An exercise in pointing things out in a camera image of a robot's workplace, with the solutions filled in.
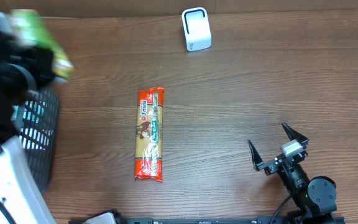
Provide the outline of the orange San Remo pasta packet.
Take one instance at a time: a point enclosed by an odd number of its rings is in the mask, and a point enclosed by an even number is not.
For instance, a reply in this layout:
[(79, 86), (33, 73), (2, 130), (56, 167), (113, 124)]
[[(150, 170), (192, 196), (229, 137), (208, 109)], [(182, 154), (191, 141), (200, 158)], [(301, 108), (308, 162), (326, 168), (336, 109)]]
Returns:
[(154, 179), (162, 175), (163, 86), (138, 91), (135, 132), (135, 179)]

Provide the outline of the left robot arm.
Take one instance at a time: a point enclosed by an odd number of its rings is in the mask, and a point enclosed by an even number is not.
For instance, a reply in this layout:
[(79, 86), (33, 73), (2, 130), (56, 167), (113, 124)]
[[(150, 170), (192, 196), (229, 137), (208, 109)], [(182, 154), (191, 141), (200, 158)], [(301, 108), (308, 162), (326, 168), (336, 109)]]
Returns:
[(24, 45), (0, 12), (0, 223), (54, 223), (31, 174), (14, 106), (55, 79), (54, 52)]

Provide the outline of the green drink pouch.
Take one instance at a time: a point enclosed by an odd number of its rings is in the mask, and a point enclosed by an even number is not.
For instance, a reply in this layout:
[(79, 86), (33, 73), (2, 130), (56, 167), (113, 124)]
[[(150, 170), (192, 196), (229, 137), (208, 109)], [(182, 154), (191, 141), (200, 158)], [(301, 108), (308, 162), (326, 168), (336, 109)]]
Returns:
[(67, 82), (73, 74), (74, 66), (39, 13), (32, 9), (15, 9), (11, 11), (10, 20), (23, 45), (39, 46), (53, 52), (52, 71), (57, 76), (55, 82)]

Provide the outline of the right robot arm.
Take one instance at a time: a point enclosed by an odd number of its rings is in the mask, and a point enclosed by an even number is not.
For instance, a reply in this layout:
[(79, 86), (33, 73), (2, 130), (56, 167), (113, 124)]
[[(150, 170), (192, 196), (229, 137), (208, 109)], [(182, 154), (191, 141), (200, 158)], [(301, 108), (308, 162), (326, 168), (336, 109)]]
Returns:
[(280, 147), (281, 154), (264, 162), (250, 140), (248, 145), (256, 171), (267, 176), (278, 174), (289, 196), (270, 217), (270, 223), (337, 223), (333, 212), (336, 205), (336, 183), (326, 176), (310, 179), (300, 162), (308, 156), (309, 139), (287, 123), (282, 127), (289, 142)]

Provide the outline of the teal snack bar packet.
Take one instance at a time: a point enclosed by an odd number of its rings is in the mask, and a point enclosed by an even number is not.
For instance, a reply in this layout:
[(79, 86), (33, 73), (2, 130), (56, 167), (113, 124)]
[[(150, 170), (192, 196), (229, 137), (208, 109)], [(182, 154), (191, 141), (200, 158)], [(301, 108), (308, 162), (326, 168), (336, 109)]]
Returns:
[(35, 101), (26, 101), (24, 105), (12, 107), (14, 109), (14, 113), (11, 116), (11, 120), (16, 121), (19, 116), (22, 116), (22, 118), (26, 121), (39, 124), (47, 107), (48, 104), (44, 101), (39, 103)]

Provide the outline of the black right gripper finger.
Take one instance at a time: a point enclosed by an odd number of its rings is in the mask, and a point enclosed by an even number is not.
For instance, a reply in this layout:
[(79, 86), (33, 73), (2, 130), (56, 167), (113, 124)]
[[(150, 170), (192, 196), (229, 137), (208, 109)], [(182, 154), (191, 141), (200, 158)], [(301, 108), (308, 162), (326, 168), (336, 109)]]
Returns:
[(257, 152), (255, 146), (252, 144), (251, 140), (248, 139), (247, 140), (249, 148), (250, 148), (250, 153), (251, 153), (251, 157), (252, 157), (252, 163), (253, 163), (253, 168), (255, 170), (260, 170), (260, 168), (262, 167), (262, 165), (264, 164), (261, 156), (259, 155), (259, 153)]
[(292, 129), (286, 122), (282, 122), (282, 127), (291, 141), (297, 140), (302, 146), (308, 145), (309, 139), (306, 136)]

